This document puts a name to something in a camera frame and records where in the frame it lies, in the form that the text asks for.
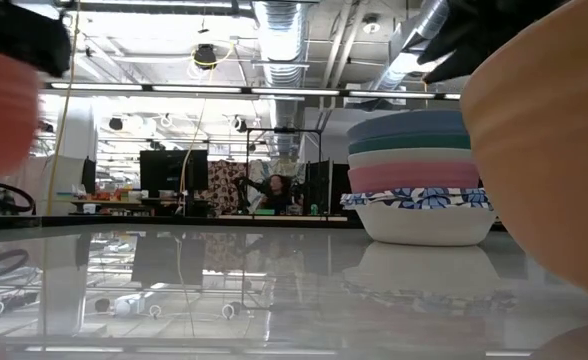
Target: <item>person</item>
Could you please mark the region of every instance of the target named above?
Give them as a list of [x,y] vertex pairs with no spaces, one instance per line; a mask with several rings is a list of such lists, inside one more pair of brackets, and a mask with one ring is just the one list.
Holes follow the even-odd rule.
[[274,210],[276,215],[285,214],[287,207],[292,205],[290,187],[291,181],[288,177],[283,175],[270,176],[268,187],[259,203],[259,208]]

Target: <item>fluorescent light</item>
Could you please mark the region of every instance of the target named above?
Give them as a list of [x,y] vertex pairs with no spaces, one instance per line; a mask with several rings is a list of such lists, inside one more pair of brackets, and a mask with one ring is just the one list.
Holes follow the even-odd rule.
[[176,91],[176,92],[189,92],[189,93],[222,93],[238,94],[241,92],[241,88],[234,87],[219,87],[219,86],[173,86],[173,85],[154,85],[152,89],[155,91]]
[[[85,4],[109,4],[109,5],[141,5],[141,6],[194,6],[193,1],[168,1],[168,0],[83,0]],[[208,7],[215,8],[230,8],[225,6],[223,2],[213,2]],[[240,9],[248,10],[249,5],[240,4]]]
[[151,353],[151,354],[203,354],[203,355],[215,355],[215,354],[231,354],[230,349],[219,349],[219,348],[188,348],[188,347],[141,347],[136,349],[137,353]]
[[[42,346],[28,346],[25,351],[43,351]],[[46,346],[48,352],[123,352],[122,347],[94,347],[94,346]]]
[[[54,89],[67,89],[69,84],[52,83]],[[135,84],[72,84],[72,90],[143,90],[141,85]]]
[[350,91],[350,96],[391,99],[434,99],[434,94],[396,91]]
[[338,90],[323,89],[271,89],[256,88],[252,89],[252,94],[264,95],[319,95],[319,96],[338,96]]
[[529,357],[530,355],[532,355],[531,351],[520,350],[495,350],[485,352],[485,356],[487,357]]

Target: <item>monitor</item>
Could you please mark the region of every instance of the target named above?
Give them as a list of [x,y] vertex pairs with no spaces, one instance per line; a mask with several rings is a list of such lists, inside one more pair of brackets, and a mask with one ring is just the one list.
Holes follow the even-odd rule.
[[[149,196],[159,196],[159,190],[179,191],[181,169],[187,150],[141,151],[141,189]],[[188,190],[207,190],[207,150],[192,150],[185,167],[185,186]]]

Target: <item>ceiling fixture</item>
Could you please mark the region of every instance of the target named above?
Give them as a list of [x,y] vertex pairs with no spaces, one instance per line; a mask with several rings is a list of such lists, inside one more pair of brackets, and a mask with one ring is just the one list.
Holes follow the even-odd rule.
[[161,125],[163,127],[170,127],[172,126],[173,122],[172,119],[170,119],[170,113],[165,114],[164,116],[161,116]]
[[205,17],[203,17],[203,20],[201,21],[201,30],[197,31],[199,34],[205,34],[206,32],[209,32],[210,29],[206,29],[205,28]]
[[230,120],[230,126],[240,133],[247,131],[247,124],[245,123],[245,119],[242,119],[238,115],[234,115],[234,118]]
[[378,23],[378,14],[367,14],[363,18],[363,31],[366,34],[374,34],[381,30],[381,25]]
[[201,70],[214,70],[216,68],[214,45],[199,44],[196,51],[194,51],[194,63]]
[[119,118],[111,118],[110,119],[110,129],[119,131],[123,130],[123,120]]

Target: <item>pink bowl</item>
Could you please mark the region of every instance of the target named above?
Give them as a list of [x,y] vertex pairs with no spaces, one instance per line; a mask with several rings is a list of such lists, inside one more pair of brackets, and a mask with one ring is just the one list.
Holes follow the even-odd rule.
[[348,173],[353,193],[401,187],[476,188],[476,166],[464,162],[402,162],[361,167]]

